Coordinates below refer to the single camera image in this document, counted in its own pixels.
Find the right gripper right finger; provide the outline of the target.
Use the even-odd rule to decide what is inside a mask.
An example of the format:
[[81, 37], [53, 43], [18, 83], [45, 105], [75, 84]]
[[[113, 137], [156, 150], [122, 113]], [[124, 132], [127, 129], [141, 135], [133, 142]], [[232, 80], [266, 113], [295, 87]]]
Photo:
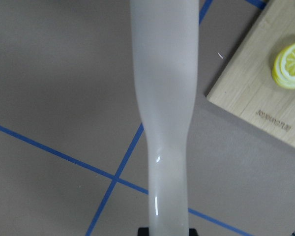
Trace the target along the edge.
[[194, 228], [189, 229], [189, 236], [197, 236], [197, 230]]

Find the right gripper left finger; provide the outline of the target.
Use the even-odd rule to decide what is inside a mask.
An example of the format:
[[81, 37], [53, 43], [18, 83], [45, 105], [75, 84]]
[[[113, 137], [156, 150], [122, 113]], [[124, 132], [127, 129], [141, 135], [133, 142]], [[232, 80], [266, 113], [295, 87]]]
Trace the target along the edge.
[[137, 231], [137, 236], [149, 236], [149, 228], [140, 227]]

